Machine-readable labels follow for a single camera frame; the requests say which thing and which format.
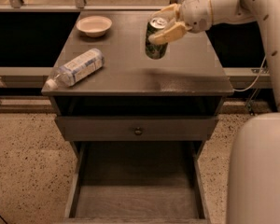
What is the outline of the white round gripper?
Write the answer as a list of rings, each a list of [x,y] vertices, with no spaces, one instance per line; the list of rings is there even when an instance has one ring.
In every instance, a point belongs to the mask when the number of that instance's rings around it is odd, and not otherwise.
[[[148,41],[154,45],[171,43],[187,32],[199,33],[210,29],[213,24],[211,1],[185,0],[181,6],[174,3],[154,12],[150,18],[164,18],[170,22],[164,29],[150,35]]]

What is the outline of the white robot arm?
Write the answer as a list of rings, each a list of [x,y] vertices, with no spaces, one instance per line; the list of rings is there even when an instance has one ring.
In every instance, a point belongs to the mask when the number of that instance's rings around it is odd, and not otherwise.
[[[185,0],[154,15],[169,20],[148,38],[155,45],[221,23],[258,24],[277,111],[250,119],[235,135],[226,224],[280,224],[280,0]]]

